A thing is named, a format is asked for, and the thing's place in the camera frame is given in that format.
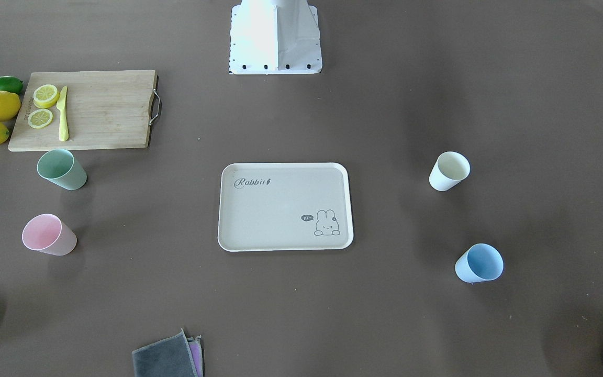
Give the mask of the grey folded cloth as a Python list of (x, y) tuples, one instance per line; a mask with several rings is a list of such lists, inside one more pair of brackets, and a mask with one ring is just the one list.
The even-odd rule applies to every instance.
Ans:
[(136, 376), (194, 376), (186, 334), (157, 341), (132, 352)]

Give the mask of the lemon slice lower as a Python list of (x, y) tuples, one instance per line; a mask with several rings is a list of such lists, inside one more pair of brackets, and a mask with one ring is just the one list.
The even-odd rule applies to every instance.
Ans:
[(53, 122), (53, 112), (49, 109), (37, 109), (27, 117), (27, 124), (33, 129), (47, 127)]

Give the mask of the green cup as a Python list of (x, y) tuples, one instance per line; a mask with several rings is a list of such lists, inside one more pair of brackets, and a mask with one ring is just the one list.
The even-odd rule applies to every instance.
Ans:
[(74, 155), (65, 149), (44, 153), (38, 161), (37, 172), (42, 178), (66, 190), (79, 189), (87, 180), (83, 167)]

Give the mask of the beige rabbit tray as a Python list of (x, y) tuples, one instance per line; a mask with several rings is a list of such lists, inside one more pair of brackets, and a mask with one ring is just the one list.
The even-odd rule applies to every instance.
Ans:
[(341, 164), (231, 164), (221, 174), (218, 243), (227, 251), (342, 250), (354, 238)]

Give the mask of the green lime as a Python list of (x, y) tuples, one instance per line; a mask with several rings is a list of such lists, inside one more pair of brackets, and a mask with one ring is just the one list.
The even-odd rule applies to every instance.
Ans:
[(0, 76), (0, 91), (19, 95), (24, 88), (24, 82), (15, 76)]

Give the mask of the blue cup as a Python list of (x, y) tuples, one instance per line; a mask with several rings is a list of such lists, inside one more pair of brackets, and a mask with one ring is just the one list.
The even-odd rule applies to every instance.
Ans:
[(493, 281), (504, 270), (503, 258), (493, 246), (478, 243), (471, 246), (455, 263), (455, 274), (464, 282)]

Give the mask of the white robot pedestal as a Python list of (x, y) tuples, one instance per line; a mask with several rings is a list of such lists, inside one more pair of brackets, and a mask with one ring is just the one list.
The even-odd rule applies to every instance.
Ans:
[(318, 12), (306, 1), (242, 1), (231, 11), (230, 38), (230, 74), (321, 72)]

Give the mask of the purple cloth underneath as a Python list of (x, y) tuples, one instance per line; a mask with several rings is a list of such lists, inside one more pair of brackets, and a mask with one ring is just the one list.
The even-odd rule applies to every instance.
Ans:
[(187, 344), (192, 356), (192, 367), (194, 370), (194, 376), (204, 376), (204, 363), (203, 363), (203, 346), (202, 336), (189, 337)]

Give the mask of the lemon half upper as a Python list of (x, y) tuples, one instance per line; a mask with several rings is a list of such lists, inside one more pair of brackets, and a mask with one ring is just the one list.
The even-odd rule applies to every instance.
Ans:
[(33, 104), (38, 109), (49, 109), (55, 105), (60, 96), (60, 91), (53, 84), (43, 84), (33, 92)]

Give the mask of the white cup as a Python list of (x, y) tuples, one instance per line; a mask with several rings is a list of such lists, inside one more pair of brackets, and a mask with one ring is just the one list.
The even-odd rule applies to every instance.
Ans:
[(471, 165), (461, 153), (441, 153), (429, 175), (429, 184), (437, 191), (447, 191), (466, 179)]

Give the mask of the pink cup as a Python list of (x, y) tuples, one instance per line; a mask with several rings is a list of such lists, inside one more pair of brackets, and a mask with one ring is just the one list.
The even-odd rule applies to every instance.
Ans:
[(29, 220), (21, 234), (29, 250), (63, 256), (74, 250), (77, 237), (57, 216), (44, 213)]

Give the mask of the yellow lemon upper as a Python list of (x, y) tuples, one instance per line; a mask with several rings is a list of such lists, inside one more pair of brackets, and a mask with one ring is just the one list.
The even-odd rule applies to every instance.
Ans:
[(14, 119), (21, 107), (19, 95), (12, 92), (0, 91), (0, 121)]

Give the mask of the wooden cutting board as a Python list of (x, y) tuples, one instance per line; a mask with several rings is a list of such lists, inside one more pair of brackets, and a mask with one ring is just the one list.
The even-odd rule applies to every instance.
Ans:
[[(145, 148), (157, 78), (154, 70), (34, 72), (27, 81), (8, 148), (12, 152)], [(69, 89), (67, 141), (58, 139), (60, 114), (55, 107), (51, 125), (33, 129), (27, 124), (28, 115), (36, 109), (33, 93), (43, 84)]]

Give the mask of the yellow plastic knife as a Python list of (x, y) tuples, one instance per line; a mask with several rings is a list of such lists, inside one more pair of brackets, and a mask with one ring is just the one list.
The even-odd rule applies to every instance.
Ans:
[(58, 139), (60, 141), (67, 141), (69, 139), (69, 125), (68, 125), (68, 117), (66, 114), (66, 97), (67, 97), (68, 88), (67, 86), (63, 86), (61, 89), (57, 103), (55, 107), (59, 111), (59, 127), (58, 127)]

